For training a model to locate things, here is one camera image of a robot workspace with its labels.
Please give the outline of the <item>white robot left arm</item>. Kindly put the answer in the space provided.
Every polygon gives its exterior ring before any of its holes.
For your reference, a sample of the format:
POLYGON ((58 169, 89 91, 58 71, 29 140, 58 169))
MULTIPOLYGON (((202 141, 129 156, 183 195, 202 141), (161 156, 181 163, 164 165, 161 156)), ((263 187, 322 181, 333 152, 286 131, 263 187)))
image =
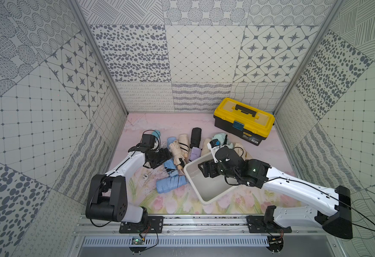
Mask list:
POLYGON ((171 159, 167 148, 157 151, 146 147, 132 147, 118 166, 103 175, 95 175, 90 182, 86 204, 86 218, 108 222, 147 223, 147 212, 128 203, 127 181, 140 168, 155 169, 171 159))

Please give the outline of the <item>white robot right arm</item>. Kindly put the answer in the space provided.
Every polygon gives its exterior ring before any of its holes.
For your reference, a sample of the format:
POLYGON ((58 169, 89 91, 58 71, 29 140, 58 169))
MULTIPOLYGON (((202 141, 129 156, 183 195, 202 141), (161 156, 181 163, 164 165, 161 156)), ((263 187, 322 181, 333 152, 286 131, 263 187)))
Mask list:
POLYGON ((350 190, 344 186, 322 187, 272 167, 256 159, 244 160, 227 146, 211 150, 212 159, 201 161, 199 170, 205 177, 222 176, 234 179, 235 186, 244 185, 269 191, 277 191, 306 204, 305 207, 266 208, 263 217, 248 216, 252 232, 291 233, 291 228, 318 227, 341 239, 352 239, 350 190))

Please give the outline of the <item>beige umbrella wooden handle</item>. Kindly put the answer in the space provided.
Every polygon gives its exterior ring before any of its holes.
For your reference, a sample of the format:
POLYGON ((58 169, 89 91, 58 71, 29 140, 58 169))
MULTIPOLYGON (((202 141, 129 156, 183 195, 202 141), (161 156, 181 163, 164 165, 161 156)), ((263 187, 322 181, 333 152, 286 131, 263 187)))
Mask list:
POLYGON ((172 143, 169 150, 173 156, 174 165, 177 167, 177 169, 182 170, 185 166, 185 158, 179 142, 176 140, 174 143, 172 143))

